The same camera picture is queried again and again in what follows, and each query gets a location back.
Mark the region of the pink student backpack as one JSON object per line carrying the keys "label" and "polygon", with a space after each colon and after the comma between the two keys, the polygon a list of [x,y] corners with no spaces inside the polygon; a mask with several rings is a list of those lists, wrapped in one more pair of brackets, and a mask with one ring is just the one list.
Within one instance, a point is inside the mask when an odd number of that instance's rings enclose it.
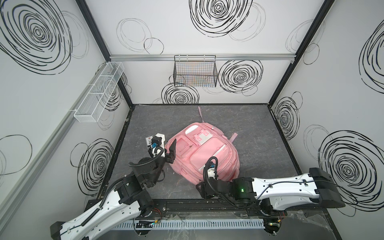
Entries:
{"label": "pink student backpack", "polygon": [[207,123],[192,123],[174,135],[165,145],[171,151],[176,141],[176,157],[171,164],[175,173],[197,185],[203,181],[203,169],[211,157],[218,159],[218,178],[231,181],[240,174],[240,158],[233,141],[238,134],[227,138],[219,128]]}

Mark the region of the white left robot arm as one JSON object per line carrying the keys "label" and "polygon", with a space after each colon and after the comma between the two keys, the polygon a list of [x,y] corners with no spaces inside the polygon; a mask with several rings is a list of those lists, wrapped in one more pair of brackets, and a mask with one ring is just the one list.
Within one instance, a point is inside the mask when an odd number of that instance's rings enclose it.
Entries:
{"label": "white left robot arm", "polygon": [[166,149],[164,136],[152,138],[150,157],[137,164],[130,163],[132,172],[116,180],[102,200],[68,222],[55,222],[50,227],[53,240],[96,240],[117,225],[147,216],[154,208],[154,201],[147,189],[158,182],[166,163],[176,158],[176,141]]}

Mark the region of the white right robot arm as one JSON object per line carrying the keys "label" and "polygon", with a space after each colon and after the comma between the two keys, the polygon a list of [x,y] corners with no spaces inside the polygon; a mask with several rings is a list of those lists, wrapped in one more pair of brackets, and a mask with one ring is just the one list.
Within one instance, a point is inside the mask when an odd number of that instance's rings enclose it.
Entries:
{"label": "white right robot arm", "polygon": [[216,179],[214,169],[209,169],[196,188],[202,198],[219,198],[237,209],[284,211],[301,205],[327,209],[346,205],[333,177],[319,168],[289,178],[237,178],[229,182]]}

